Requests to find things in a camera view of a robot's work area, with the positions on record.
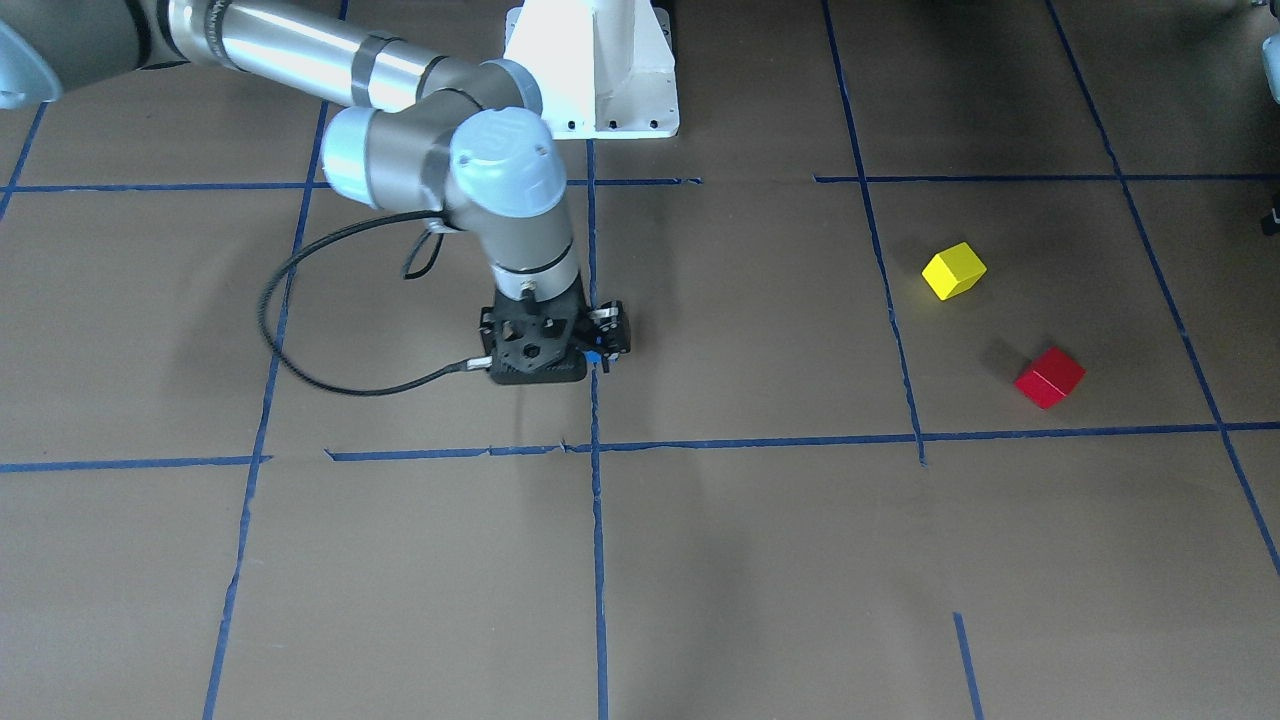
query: floor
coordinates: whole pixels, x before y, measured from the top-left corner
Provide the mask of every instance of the floor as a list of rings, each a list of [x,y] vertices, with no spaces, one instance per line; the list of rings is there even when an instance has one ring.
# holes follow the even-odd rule
[[[472,60],[509,4],[311,3]],[[372,213],[330,108],[186,67],[0,115],[0,716],[1274,719],[1277,29],[680,3],[680,136],[561,145],[636,351],[385,400],[253,328]],[[305,366],[479,352],[477,245],[399,282],[412,234],[298,275]],[[1044,411],[1051,345],[1088,374]]]

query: blue tape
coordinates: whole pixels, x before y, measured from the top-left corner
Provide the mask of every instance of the blue tape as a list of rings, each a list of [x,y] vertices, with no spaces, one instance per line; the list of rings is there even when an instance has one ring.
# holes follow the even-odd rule
[[[1280,430],[1275,423],[1238,423],[1228,425],[1231,430]],[[924,442],[972,442],[989,439],[1046,439],[1076,437],[1123,437],[1123,436],[1164,436],[1188,433],[1216,433],[1217,425],[1194,423],[1188,425],[1120,425],[1108,428],[1043,428],[1020,430],[970,430],[955,433],[920,433]],[[913,433],[886,433],[865,436],[813,436],[813,437],[772,437],[772,438],[724,438],[724,439],[660,439],[641,442],[600,442],[600,452],[641,452],[645,450],[736,450],[748,447],[822,447],[842,445],[896,445],[914,443]],[[335,462],[369,462],[387,460],[435,460],[449,457],[481,457],[502,455],[547,455],[556,451],[589,454],[591,445],[531,445],[513,447],[461,447],[442,450],[393,450],[378,452],[333,452],[325,451]]]
[[[986,720],[982,711],[982,694],[978,692],[978,678],[973,671],[973,653],[969,652],[969,633],[964,629],[964,616],[952,612],[951,619],[956,625],[956,642],[960,643],[960,660],[964,662],[964,676],[969,685],[969,705],[973,706],[973,719]]]
[[[600,484],[600,377],[591,368],[591,515],[595,519],[595,682],[599,720],[609,720],[609,643],[604,620],[604,507]]]
[[[270,460],[264,456],[262,462]],[[74,470],[138,470],[151,468],[200,468],[236,466],[253,461],[250,455],[224,457],[154,457],[142,460],[69,460],[52,462],[0,462],[0,474],[5,473],[63,473]]]
[[[595,141],[588,140],[588,147],[594,147]],[[594,160],[591,154],[594,150],[588,151],[588,173],[594,174]],[[572,178],[566,181],[572,187],[591,187],[595,183],[596,187],[652,187],[652,186],[672,186],[672,184],[703,184],[703,178],[613,178],[613,179],[593,179],[588,178]]]
[[[511,455],[550,455],[552,452],[575,452],[575,446],[567,445],[527,445],[513,447],[460,447],[445,450],[392,450],[380,452],[333,452],[325,454],[334,462],[376,462],[392,460],[444,460],[456,457],[503,457]]]
[[[28,184],[14,192],[192,192],[210,190],[305,190],[305,182],[193,182],[193,183],[142,183],[142,184]]]
[[[1280,181],[1280,174],[1272,173],[1224,173],[1224,174],[1142,174],[1142,176],[1098,176],[1098,174],[1043,174],[1043,176],[870,176],[872,184],[893,183],[1001,183],[1001,182],[1119,182],[1121,177],[1130,182],[1242,182],[1242,181]],[[813,176],[819,184],[856,183],[855,176]]]
[[[888,283],[888,270],[884,266],[884,252],[881,247],[879,228],[876,224],[876,208],[872,205],[872,190],[867,183],[867,168],[863,164],[863,150],[858,142],[858,126],[854,123],[854,106],[849,99],[849,83],[845,81],[845,67],[840,59],[840,46],[836,42],[836,27],[831,20],[831,3],[822,0],[822,14],[827,22],[827,42],[831,44],[831,59],[836,65],[836,82],[840,86],[840,100],[845,108],[845,123],[849,126],[849,143],[854,150],[854,164],[858,168],[859,187],[863,192],[863,206],[867,210],[867,224],[872,233],[872,249],[876,251],[876,265],[879,268],[881,282],[884,283],[884,304],[888,306],[888,324],[897,343],[897,360],[902,366],[902,388],[906,391],[906,406],[911,415],[911,429],[915,433],[915,448],[920,465],[927,466],[924,439],[920,437],[920,415],[915,407],[915,392],[911,389],[911,373],[906,366],[906,350],[902,347],[902,332],[897,327],[897,313],[893,310],[893,291]]]

